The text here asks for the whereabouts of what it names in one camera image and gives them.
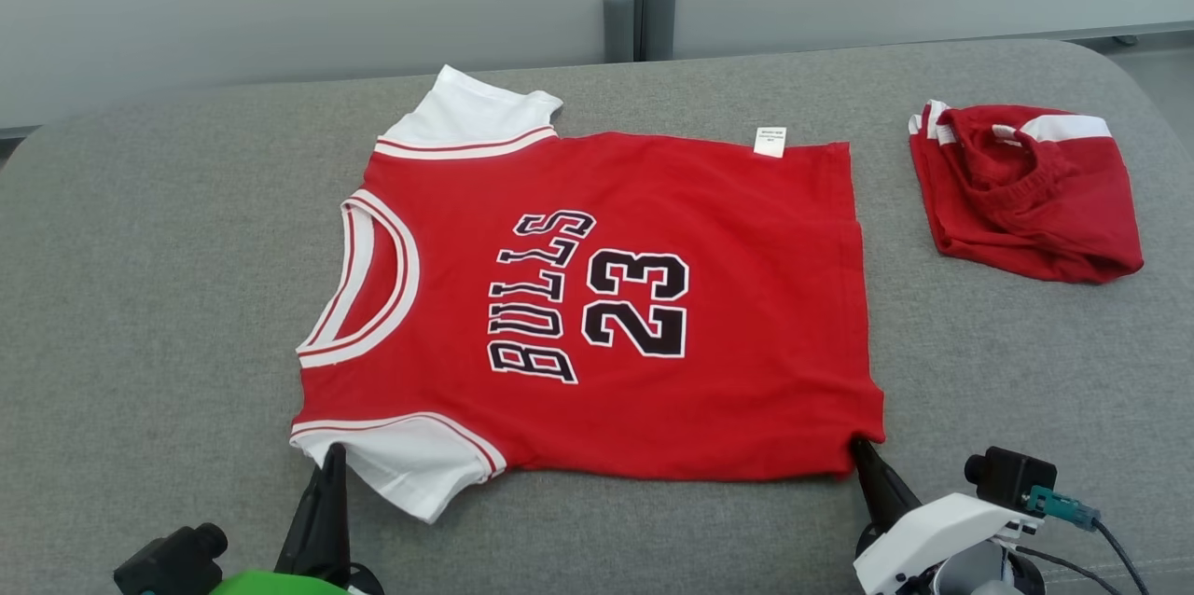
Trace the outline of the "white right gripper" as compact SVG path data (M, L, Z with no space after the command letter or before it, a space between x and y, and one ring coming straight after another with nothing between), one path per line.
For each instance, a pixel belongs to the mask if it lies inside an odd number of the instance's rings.
M879 536L854 560L866 594L896 594L899 576L922 576L980 542L1016 540L1028 526L1024 513L968 493L947 493L923 505L869 438L853 438L850 454L869 515L863 535Z

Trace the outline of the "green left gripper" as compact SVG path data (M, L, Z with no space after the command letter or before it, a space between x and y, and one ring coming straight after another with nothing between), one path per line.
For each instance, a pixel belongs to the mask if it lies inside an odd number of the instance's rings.
M298 499L273 571L236 573L213 594L384 594L370 569L351 562L347 473L346 449L333 443Z

